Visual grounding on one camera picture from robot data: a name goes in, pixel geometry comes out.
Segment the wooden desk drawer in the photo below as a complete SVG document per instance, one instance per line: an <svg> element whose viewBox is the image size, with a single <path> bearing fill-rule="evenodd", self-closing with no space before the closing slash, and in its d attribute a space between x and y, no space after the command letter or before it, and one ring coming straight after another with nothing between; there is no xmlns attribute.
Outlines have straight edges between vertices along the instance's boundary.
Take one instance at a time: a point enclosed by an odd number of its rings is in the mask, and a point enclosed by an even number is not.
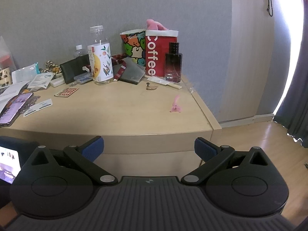
<svg viewBox="0 0 308 231"><path fill-rule="evenodd" d="M28 141L37 141L49 149L62 150L69 145L80 146L95 136L104 140L104 150L95 164L121 176L171 176L178 177L199 167L201 159L195 154L194 142L198 137L215 142L221 130L197 130L172 133L107 134L92 125L61 125L56 130L50 126L38 129L1 128L1 135Z"/></svg>

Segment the white business card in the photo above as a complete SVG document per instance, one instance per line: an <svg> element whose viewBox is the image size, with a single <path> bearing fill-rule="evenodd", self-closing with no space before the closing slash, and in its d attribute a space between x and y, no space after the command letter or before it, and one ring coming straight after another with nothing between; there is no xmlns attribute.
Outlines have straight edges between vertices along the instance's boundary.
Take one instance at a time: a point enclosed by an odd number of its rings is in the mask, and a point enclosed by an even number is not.
<svg viewBox="0 0 308 231"><path fill-rule="evenodd" d="M42 109L45 109L47 107L50 107L53 105L53 102L52 102L52 99L47 99L43 102L40 102L38 104L35 104L33 106L31 106L28 110L26 110L24 113L23 113L23 117L27 117L33 113L36 113Z"/></svg>

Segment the printed paper documents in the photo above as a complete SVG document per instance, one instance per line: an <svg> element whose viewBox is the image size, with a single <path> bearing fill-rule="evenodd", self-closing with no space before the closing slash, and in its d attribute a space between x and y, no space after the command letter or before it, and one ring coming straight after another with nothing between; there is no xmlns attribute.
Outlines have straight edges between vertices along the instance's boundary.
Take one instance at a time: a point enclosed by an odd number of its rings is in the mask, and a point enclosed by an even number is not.
<svg viewBox="0 0 308 231"><path fill-rule="evenodd" d="M1 96L0 96L0 112L4 110L6 105L16 96L21 94L30 81L19 82L16 84L9 85L7 87L1 88Z"/></svg>

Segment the red patterned sticker card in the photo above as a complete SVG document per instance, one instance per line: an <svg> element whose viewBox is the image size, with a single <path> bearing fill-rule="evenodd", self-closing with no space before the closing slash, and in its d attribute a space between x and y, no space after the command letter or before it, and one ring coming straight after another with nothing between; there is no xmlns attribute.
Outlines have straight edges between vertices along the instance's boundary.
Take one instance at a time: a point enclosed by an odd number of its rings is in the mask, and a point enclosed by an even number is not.
<svg viewBox="0 0 308 231"><path fill-rule="evenodd" d="M65 88L62 91L54 94L54 96L59 97L59 98L68 98L72 94L74 94L76 91L78 91L78 88Z"/></svg>

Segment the blue white mask packet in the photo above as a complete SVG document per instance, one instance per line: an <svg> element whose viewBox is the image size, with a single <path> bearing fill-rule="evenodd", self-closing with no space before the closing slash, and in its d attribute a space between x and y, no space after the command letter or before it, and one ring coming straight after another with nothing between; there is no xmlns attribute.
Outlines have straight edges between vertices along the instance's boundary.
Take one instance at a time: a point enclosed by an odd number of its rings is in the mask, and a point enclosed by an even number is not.
<svg viewBox="0 0 308 231"><path fill-rule="evenodd" d="M12 72L12 82L13 84L25 81L31 81L35 78L37 74L40 73L39 64L34 63L27 67L23 67Z"/></svg>

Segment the black white patterned mug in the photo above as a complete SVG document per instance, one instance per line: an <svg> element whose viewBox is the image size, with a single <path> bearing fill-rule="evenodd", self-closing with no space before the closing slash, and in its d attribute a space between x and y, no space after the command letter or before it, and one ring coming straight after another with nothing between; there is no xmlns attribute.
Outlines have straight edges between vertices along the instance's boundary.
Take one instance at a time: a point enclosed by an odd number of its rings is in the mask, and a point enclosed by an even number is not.
<svg viewBox="0 0 308 231"><path fill-rule="evenodd" d="M10 75L10 69L5 68L0 70L0 86L5 87L12 84L12 77Z"/></svg>

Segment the white charger block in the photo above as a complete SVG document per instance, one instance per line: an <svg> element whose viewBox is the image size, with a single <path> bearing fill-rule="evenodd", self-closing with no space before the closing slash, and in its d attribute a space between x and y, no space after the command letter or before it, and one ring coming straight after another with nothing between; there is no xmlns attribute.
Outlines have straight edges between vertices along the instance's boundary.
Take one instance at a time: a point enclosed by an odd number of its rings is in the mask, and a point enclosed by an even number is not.
<svg viewBox="0 0 308 231"><path fill-rule="evenodd" d="M55 87L58 87L58 86L60 86L60 85L65 84L65 80L64 80L63 77L58 77L58 78L56 78L56 79L51 80L51 81L50 81L50 84L51 84L52 87L55 88Z"/></svg>

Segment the black wallet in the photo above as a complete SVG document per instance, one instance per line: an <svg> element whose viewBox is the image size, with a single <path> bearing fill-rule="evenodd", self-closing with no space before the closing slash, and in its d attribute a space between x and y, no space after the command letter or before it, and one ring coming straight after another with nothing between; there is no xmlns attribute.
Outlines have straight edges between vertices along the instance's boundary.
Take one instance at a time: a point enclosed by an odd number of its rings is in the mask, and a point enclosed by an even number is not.
<svg viewBox="0 0 308 231"><path fill-rule="evenodd" d="M82 55L76 57L75 59L69 60L68 62L60 64L65 83L69 84L74 81L75 76L86 73L87 71L83 70L83 67L90 67L88 55Z"/></svg>

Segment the small clear plastic box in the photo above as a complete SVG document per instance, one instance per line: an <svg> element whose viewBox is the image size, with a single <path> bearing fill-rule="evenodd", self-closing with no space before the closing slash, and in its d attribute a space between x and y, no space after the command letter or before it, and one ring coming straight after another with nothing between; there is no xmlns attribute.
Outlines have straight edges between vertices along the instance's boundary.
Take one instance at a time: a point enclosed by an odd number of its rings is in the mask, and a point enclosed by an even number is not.
<svg viewBox="0 0 308 231"><path fill-rule="evenodd" d="M91 80L93 80L93 77L92 77L92 73L90 72L79 74L78 76L74 77L74 81L77 84L85 84L87 82L90 82Z"/></svg>

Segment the pink hair clip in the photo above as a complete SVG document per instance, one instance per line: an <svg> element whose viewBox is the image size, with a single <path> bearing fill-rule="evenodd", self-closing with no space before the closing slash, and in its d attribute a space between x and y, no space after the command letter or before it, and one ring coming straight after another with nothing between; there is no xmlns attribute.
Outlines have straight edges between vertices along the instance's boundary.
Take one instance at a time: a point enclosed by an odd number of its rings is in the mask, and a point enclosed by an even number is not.
<svg viewBox="0 0 308 231"><path fill-rule="evenodd" d="M177 95L174 100L173 100L173 103L172 103L172 108L170 109L170 113L173 113L173 112L178 112L180 113L182 111L181 107L178 105L178 100L179 100L180 96Z"/></svg>

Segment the small clear water bottle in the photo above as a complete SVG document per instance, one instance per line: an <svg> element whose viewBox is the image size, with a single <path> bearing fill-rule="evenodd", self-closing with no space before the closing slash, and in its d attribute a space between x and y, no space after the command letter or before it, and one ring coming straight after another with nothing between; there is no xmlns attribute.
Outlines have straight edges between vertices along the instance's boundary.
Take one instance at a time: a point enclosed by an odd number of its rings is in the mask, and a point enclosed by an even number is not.
<svg viewBox="0 0 308 231"><path fill-rule="evenodd" d="M75 52L74 52L74 58L77 58L77 57L80 57L80 56L83 56L85 55L85 50L84 48L82 47L82 45L77 45L76 46L76 49L75 49Z"/></svg>

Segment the tea bottle with white label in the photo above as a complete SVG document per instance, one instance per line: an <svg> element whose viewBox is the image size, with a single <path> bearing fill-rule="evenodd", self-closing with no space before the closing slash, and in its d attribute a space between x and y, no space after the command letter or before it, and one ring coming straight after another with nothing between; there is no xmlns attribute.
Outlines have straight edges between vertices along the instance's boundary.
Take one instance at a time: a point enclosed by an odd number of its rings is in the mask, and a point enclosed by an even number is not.
<svg viewBox="0 0 308 231"><path fill-rule="evenodd" d="M92 78L95 84L104 85L113 81L111 48L103 25L90 27L93 44L87 47Z"/></svg>

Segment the dark perfume bottle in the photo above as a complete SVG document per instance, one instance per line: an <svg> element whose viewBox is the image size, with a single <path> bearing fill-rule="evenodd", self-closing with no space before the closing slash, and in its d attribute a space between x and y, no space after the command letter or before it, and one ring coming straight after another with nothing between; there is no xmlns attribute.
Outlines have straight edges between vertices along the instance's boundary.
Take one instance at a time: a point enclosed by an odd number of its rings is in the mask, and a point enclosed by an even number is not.
<svg viewBox="0 0 308 231"><path fill-rule="evenodd" d="M180 82L182 73L182 54L179 52L179 43L170 42L166 53L164 78L171 82Z"/></svg>

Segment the red coffee paper bag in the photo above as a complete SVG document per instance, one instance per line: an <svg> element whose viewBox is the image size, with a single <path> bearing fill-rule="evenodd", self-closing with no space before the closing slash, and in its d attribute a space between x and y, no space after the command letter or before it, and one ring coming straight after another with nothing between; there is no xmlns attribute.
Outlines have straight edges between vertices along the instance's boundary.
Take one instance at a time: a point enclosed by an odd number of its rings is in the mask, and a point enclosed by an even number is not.
<svg viewBox="0 0 308 231"><path fill-rule="evenodd" d="M164 76L169 43L177 42L177 30L146 30L146 75Z"/></svg>

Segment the pink plush toy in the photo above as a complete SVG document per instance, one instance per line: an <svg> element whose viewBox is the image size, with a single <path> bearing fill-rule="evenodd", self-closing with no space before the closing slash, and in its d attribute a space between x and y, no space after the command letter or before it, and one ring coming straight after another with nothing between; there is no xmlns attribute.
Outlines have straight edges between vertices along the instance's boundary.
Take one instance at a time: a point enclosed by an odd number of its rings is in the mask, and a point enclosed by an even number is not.
<svg viewBox="0 0 308 231"><path fill-rule="evenodd" d="M160 22L154 21L153 19L147 19L147 30L168 30L165 26L163 26Z"/></svg>

